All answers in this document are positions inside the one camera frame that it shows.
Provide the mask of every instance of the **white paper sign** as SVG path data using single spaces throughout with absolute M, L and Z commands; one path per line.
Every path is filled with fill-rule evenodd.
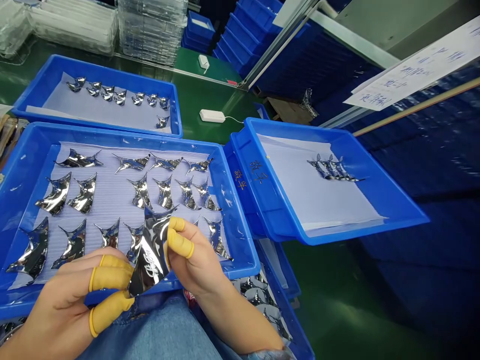
M 480 56 L 480 16 L 366 81 L 344 101 L 380 111 Z

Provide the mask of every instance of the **white power adapter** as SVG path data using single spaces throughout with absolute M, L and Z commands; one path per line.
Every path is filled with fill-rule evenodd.
M 223 123 L 225 121 L 225 115 L 221 111 L 213 110 L 200 110 L 200 118 L 202 121 L 209 123 Z
M 209 59 L 205 55 L 198 55 L 198 63 L 202 69 L 205 69 L 203 72 L 203 75 L 205 75 L 210 67 Z

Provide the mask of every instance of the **hand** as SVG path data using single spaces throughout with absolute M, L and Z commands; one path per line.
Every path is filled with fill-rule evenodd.
M 0 347 L 0 359 L 76 359 L 134 303 L 125 291 L 132 272 L 112 247 L 64 264 L 44 285 L 22 328 Z M 103 288 L 120 291 L 90 310 L 85 296 Z
M 171 268 L 196 298 L 217 293 L 224 285 L 231 287 L 212 245 L 192 223 L 173 216 L 168 227 L 168 247 Z

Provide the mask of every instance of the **person's right hand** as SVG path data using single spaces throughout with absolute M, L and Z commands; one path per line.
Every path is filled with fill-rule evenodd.
M 183 287 L 196 298 L 218 292 L 223 284 L 231 286 L 212 245 L 192 223 L 172 216 L 168 247 L 171 268 Z

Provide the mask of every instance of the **white cable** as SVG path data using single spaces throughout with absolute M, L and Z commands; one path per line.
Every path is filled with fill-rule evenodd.
M 244 123 L 243 121 L 238 121 L 236 118 L 231 117 L 231 116 L 225 116 L 225 119 L 226 119 L 226 118 L 233 119 L 233 120 L 235 120 L 237 123 L 240 123 L 240 124 L 243 124 L 243 123 Z

